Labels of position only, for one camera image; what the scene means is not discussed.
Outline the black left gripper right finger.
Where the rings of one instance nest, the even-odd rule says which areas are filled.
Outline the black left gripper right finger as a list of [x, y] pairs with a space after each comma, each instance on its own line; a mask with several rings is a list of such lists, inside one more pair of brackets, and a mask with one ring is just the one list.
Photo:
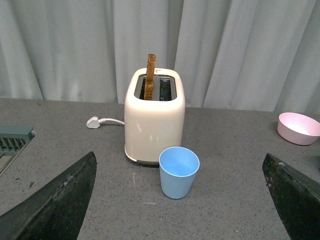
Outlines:
[[267, 153], [262, 171], [277, 213], [292, 240], [320, 238], [320, 184]]

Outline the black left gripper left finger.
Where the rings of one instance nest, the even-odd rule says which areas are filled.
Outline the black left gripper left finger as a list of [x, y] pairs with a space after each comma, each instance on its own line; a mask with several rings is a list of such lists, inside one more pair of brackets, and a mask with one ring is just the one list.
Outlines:
[[2, 240], [75, 240], [92, 196], [97, 160], [89, 152], [0, 217]]

